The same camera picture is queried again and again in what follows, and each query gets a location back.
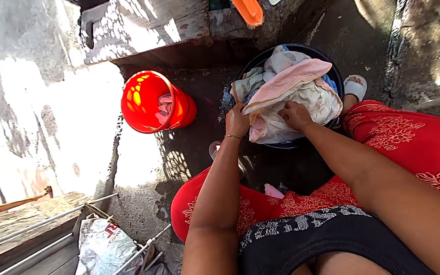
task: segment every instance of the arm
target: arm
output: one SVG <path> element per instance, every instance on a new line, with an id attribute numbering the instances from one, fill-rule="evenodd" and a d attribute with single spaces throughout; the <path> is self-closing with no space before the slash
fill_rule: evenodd
<path id="1" fill-rule="evenodd" d="M 249 127 L 245 105 L 227 114 L 226 134 L 243 136 Z M 239 144 L 226 137 L 199 191 L 184 247 L 182 274 L 237 274 L 239 217 Z"/>
<path id="2" fill-rule="evenodd" d="M 440 191 L 370 147 L 312 122 L 301 104 L 287 102 L 280 114 L 307 136 L 358 202 L 440 274 Z"/>

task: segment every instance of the knee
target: knee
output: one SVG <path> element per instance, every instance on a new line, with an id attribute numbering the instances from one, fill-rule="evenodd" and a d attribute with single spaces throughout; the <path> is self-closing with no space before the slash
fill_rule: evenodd
<path id="1" fill-rule="evenodd" d="M 207 173 L 208 169 L 189 179 L 181 186 L 171 203 L 171 224 L 173 225 L 174 233 L 176 233 L 181 241 L 186 241 L 191 215 Z"/>

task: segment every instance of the metal rack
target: metal rack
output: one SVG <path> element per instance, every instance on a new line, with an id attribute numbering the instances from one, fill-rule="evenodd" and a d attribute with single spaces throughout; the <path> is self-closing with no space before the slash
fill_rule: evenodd
<path id="1" fill-rule="evenodd" d="M 45 224 L 47 224 L 49 222 L 52 222 L 52 221 L 54 221 L 54 220 L 56 220 L 58 218 L 61 218 L 61 217 L 65 216 L 65 215 L 68 215 L 70 213 L 73 213 L 73 212 L 76 212 L 78 210 L 81 210 L 81 209 L 83 209 L 84 207 L 86 207 L 89 204 L 94 204 L 94 203 L 100 202 L 102 200 L 114 197 L 116 195 L 118 195 L 118 193 L 113 193 L 113 194 L 111 194 L 109 196 L 105 196 L 105 197 L 102 197 L 100 199 L 93 200 L 93 201 L 91 201 L 89 203 L 85 203 L 85 204 L 79 205 L 79 206 L 77 206 L 77 207 L 75 207 L 73 209 L 70 209 L 68 211 L 65 211 L 65 212 L 63 212 L 61 214 L 55 215 L 55 216 L 50 217 L 48 219 L 45 219 L 45 220 L 43 220 L 41 222 L 35 223 L 35 224 L 31 225 L 31 226 L 28 226 L 26 228 L 22 228 L 22 229 L 20 229 L 18 231 L 15 231 L 15 232 L 11 233 L 11 234 L 5 235 L 5 236 L 0 238 L 0 243 L 4 242 L 6 240 L 9 240 L 10 238 L 15 237 L 17 235 L 20 235 L 20 234 L 22 234 L 24 232 L 27 232 L 29 230 L 32 230 L 34 228 L 37 228 L 39 226 L 45 225 Z M 125 271 L 130 266 L 130 264 L 134 260 L 136 260 L 138 257 L 140 257 L 142 254 L 144 254 L 144 257 L 143 257 L 144 262 L 142 263 L 142 265 L 140 267 L 140 272 L 138 274 L 142 275 L 143 272 L 146 272 L 162 256 L 162 252 L 161 252 L 153 260 L 151 260 L 149 265 L 145 266 L 145 264 L 146 264 L 145 261 L 146 261 L 148 255 L 149 255 L 149 253 L 150 253 L 151 244 L 155 240 L 157 240 L 157 238 L 161 234 L 163 234 L 170 227 L 171 227 L 171 224 L 168 224 L 155 237 L 149 239 L 146 242 L 145 245 L 142 246 L 142 245 L 138 244 L 138 246 L 140 247 L 140 250 L 135 252 L 135 254 L 125 264 L 123 264 L 113 275 L 118 275 L 121 272 Z M 41 250 L 33 253 L 32 255 L 28 256 L 27 258 L 21 260 L 20 262 L 10 266 L 9 268 L 5 269 L 2 272 L 0 272 L 0 275 L 20 274 L 21 272 L 26 270 L 29 266 L 34 265 L 35 263 L 39 262 L 40 260 L 46 258 L 49 255 L 52 255 L 53 253 L 55 253 L 59 249 L 65 247 L 66 245 L 72 243 L 73 241 L 74 241 L 73 234 L 69 233 L 69 234 L 65 235 L 64 237 L 60 238 L 59 240 L 53 242 L 52 244 L 42 248 Z"/>

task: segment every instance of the wooden board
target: wooden board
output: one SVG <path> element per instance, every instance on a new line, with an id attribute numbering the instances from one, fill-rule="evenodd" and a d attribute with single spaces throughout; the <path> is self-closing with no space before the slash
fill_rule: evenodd
<path id="1" fill-rule="evenodd" d="M 207 0 L 110 0 L 81 16 L 85 63 L 114 60 L 209 35 Z"/>
<path id="2" fill-rule="evenodd" d="M 77 269 L 77 262 L 79 262 L 79 256 L 74 256 L 74 258 L 70 259 L 67 263 L 60 266 L 50 275 L 75 275 Z"/>
<path id="3" fill-rule="evenodd" d="M 76 258 L 77 255 L 79 255 L 79 249 L 77 242 L 70 243 L 57 251 L 56 253 L 53 253 L 52 255 L 49 255 L 47 258 L 41 260 L 40 262 L 36 263 L 34 266 L 30 267 L 29 269 L 22 272 L 22 275 L 48 275 L 53 274 L 53 272 L 57 271 L 60 267 L 71 261 L 72 259 Z"/>
<path id="4" fill-rule="evenodd" d="M 16 210 L 0 215 L 0 237 L 72 209 L 91 199 L 92 197 L 85 197 L 81 193 L 71 192 L 60 197 L 38 202 L 27 209 Z M 0 255 L 4 255 L 3 258 L 5 259 L 2 261 L 0 258 L 0 266 L 21 255 L 23 252 L 19 251 L 20 249 L 35 249 L 38 243 L 32 242 L 32 240 L 37 239 L 50 230 L 55 231 L 54 229 L 70 222 L 77 217 L 79 213 L 79 211 L 76 211 L 0 243 Z M 11 256 L 11 251 L 14 251 L 14 257 Z"/>

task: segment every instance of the black shirt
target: black shirt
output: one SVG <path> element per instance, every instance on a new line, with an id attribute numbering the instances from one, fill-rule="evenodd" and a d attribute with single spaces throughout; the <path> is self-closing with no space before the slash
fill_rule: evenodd
<path id="1" fill-rule="evenodd" d="M 253 225 L 239 243 L 239 273 L 290 275 L 334 251 L 363 256 L 393 275 L 434 274 L 376 216 L 350 205 Z"/>

